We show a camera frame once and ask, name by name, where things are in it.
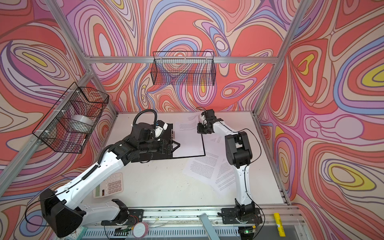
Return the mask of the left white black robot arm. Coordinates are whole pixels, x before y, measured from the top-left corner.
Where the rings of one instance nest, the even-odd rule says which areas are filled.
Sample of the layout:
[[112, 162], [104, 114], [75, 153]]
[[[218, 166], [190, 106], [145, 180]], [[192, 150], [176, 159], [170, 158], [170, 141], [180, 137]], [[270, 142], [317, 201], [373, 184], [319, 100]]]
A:
[[102, 221], [124, 225], [129, 219], [128, 207], [119, 199], [102, 204], [84, 204], [84, 198], [99, 184], [141, 155], [158, 153], [171, 155], [180, 147], [172, 139], [135, 140], [127, 136], [108, 146], [101, 158], [75, 179], [58, 188], [40, 194], [42, 216], [57, 237], [64, 238], [81, 226]]

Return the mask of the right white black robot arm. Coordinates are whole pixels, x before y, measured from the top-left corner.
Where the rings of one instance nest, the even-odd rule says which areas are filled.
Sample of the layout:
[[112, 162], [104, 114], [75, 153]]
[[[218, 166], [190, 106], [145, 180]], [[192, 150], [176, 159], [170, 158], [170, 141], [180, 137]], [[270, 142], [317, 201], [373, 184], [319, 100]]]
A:
[[236, 183], [235, 218], [240, 223], [250, 223], [257, 214], [255, 202], [247, 190], [247, 184], [250, 183], [248, 166], [253, 158], [247, 133], [233, 130], [222, 119], [203, 120], [198, 123], [197, 132], [218, 134], [224, 138], [226, 158], [232, 166]]

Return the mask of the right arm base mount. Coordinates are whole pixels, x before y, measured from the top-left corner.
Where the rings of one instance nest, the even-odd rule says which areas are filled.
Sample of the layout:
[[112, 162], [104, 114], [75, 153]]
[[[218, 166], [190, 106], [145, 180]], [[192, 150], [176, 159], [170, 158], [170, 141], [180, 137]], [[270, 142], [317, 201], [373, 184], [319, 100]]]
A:
[[222, 208], [221, 212], [218, 212], [218, 216], [222, 218], [222, 222], [225, 225], [228, 224], [253, 224], [260, 225], [263, 223], [263, 215], [259, 208], [242, 213], [235, 208]]

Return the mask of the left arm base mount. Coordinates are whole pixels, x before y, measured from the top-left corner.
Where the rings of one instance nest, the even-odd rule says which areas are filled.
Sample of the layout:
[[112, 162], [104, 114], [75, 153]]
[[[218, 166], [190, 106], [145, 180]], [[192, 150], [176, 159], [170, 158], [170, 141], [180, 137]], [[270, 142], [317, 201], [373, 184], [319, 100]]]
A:
[[115, 219], [102, 221], [102, 226], [134, 226], [142, 222], [144, 215], [143, 209], [128, 209], [118, 213]]

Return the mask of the orange black file folder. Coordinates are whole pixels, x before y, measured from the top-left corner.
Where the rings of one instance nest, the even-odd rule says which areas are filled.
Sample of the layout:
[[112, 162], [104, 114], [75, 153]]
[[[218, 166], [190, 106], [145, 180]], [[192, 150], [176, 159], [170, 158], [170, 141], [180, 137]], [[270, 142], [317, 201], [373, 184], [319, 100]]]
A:
[[203, 135], [197, 133], [193, 123], [168, 124], [160, 140], [166, 147], [165, 153], [141, 154], [138, 162], [204, 157], [207, 155]]

